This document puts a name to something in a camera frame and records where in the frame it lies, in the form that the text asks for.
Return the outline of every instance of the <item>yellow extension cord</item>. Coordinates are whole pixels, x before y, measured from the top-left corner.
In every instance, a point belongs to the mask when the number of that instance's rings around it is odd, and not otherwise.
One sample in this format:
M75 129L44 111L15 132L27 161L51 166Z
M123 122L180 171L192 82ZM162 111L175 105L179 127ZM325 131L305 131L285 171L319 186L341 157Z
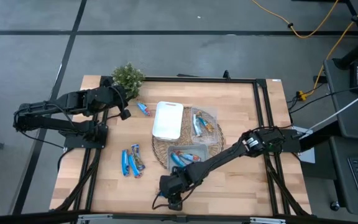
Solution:
M311 37L318 29L320 29L320 27L326 22L327 18L331 15L332 11L334 10L336 4L338 3L339 0L336 0L334 5L332 6L331 10L328 12L327 16L323 19L323 21L321 21L320 25L316 28L316 30L314 30L311 34L309 35L306 35L306 36L301 36L299 35L296 30L293 28L293 26L291 26L291 30L294 32L294 34L299 37L299 38L302 38L302 39L306 39L306 38L309 38ZM264 7L262 7L259 3L257 3L255 0L252 0L252 2L254 2L256 5L258 5L261 9L265 10L266 12L274 15L274 16L277 16L279 17L280 19L282 19L283 21L285 21L287 24L290 24L290 22L288 22L284 17L280 16L280 15L277 15L276 13L274 12L271 12L267 9L265 9ZM331 56L331 54L334 52L335 48L338 46L338 44L341 42L341 40L343 39L343 37L345 36L346 32L353 26L354 22L351 22L348 27L345 29L345 31L343 32L343 34L341 35L341 37L339 38L339 40L335 43L334 47L332 47L332 49L329 51L327 57L326 57L326 60L328 60L328 58ZM318 83L318 80L323 72L323 68L324 66L322 65L321 68L320 68L320 71L318 73L318 76L317 76L317 79L316 79L316 82L314 83L314 87L312 89L312 91L310 93L305 93L305 94L302 94L300 95L299 97L301 98L301 96L304 96L303 99L306 99L307 96L310 96L314 93L314 90L316 89L317 87L317 83Z

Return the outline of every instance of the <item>potted plant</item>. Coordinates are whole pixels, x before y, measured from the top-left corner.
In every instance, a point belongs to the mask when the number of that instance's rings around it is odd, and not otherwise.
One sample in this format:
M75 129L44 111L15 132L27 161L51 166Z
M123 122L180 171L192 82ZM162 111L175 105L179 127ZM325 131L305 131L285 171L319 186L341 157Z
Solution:
M145 75L139 69L134 68L131 63L128 63L125 66L116 68L111 75L114 82L122 85L127 91L128 98L139 96L139 88L142 86L145 78Z

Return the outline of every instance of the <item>gray concrete floor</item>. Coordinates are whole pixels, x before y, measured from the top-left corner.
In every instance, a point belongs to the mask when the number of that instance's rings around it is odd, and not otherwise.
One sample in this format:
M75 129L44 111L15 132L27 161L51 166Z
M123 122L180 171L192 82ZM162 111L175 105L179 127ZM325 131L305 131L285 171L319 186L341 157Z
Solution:
M294 22L298 30L313 30L331 7L331 3L289 0L259 3ZM79 5L80 0L0 0L0 29L71 30ZM344 30L349 21L349 11L340 4L322 30ZM251 1L88 0L80 30L287 30L287 26ZM280 78L287 99L292 99L297 90L313 87L311 79L337 38L77 36L60 94L76 91L83 75L108 75L114 67L132 62L152 76L185 73L221 77L224 70L229 70L232 77ZM33 143L12 128L12 114L21 103L49 97L67 42L65 35L0 36L0 141L5 143L0 151L0 215L11 210ZM357 43L358 38L346 37L334 56L344 55ZM320 88L311 99L327 92L325 87ZM294 114L293 119L297 126L310 127L333 111L331 100L326 98ZM48 131L46 140L63 144L63 138L54 131ZM44 144L24 213L48 210L61 153ZM330 211L329 202L336 198L332 182L307 177L305 181L315 215L358 221L357 215L344 208Z

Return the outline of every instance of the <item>wooden tabletop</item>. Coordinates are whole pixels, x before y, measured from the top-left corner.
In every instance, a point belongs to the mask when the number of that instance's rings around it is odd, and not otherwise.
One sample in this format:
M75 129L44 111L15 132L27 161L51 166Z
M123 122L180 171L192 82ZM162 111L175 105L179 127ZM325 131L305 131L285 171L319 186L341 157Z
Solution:
M86 75L81 89L99 86L100 76ZM267 80L273 121L277 126L290 124L280 80ZM260 101L264 112L262 89ZM218 123L224 134L224 148L236 142L244 131L258 127L254 92L246 83L192 83L192 82L144 82L140 99L149 107L152 117L146 117L134 101L127 109L132 116L122 121L113 118L108 121L109 133L106 147L102 150L91 210L106 213L165 213L192 215L272 215L269 190L263 156L240 157L212 171L202 185L183 203L183 210L176 212L168 208L152 210L152 201L158 191L161 175L168 175L152 152L152 126L157 103L171 101L184 106L211 106L218 111ZM117 114L118 109L109 111ZM74 116L74 121L86 119ZM143 176L124 177L121 172L121 152L132 144L140 145L142 160L146 166ZM62 160L50 208L56 208L73 190L80 176L84 149L74 149ZM302 169L291 154L281 155L285 183L296 201L307 212L311 212ZM85 207L88 186L83 191L80 208ZM276 186L279 211L282 204ZM156 205L167 203L160 197Z

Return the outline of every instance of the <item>woven placemat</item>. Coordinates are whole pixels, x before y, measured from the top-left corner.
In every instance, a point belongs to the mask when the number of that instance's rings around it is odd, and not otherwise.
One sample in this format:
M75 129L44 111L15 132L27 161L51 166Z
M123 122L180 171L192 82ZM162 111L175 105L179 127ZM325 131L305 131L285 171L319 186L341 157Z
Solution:
M169 146L190 146L193 145L193 141L191 140L191 129L193 125L191 123L191 108L185 107L183 110L183 117L181 120L181 130L180 130L180 138L176 142L167 142L167 141L160 141L154 136L152 137L152 147L153 152L157 160L160 164L167 168L167 149ZM208 113L203 111L203 117L207 121L214 119ZM223 133L222 129L218 124L218 143L208 146L209 157L215 156L216 154L220 153L223 150Z

